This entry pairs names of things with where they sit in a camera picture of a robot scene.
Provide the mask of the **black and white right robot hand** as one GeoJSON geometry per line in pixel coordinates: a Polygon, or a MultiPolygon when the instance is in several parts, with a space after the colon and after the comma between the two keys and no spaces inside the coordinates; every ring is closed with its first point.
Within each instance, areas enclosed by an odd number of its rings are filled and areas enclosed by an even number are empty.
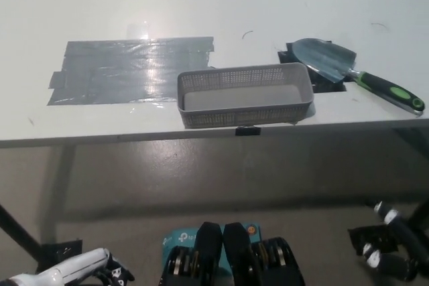
{"type": "Polygon", "coordinates": [[[382,253],[370,242],[362,244],[362,256],[367,265],[378,273],[388,275],[400,281],[412,281],[420,267],[428,266],[428,248],[417,230],[393,206],[370,200],[366,205],[382,219],[408,251],[409,258],[382,253]]]}

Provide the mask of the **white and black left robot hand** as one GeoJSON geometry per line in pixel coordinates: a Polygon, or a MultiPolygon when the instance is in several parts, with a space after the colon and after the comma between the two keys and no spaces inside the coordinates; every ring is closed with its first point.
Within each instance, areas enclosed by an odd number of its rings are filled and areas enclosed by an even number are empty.
{"type": "Polygon", "coordinates": [[[41,273],[20,274],[1,281],[2,285],[63,286],[80,285],[96,277],[103,285],[127,285],[135,280],[131,271],[106,248],[70,257],[41,273]]]}

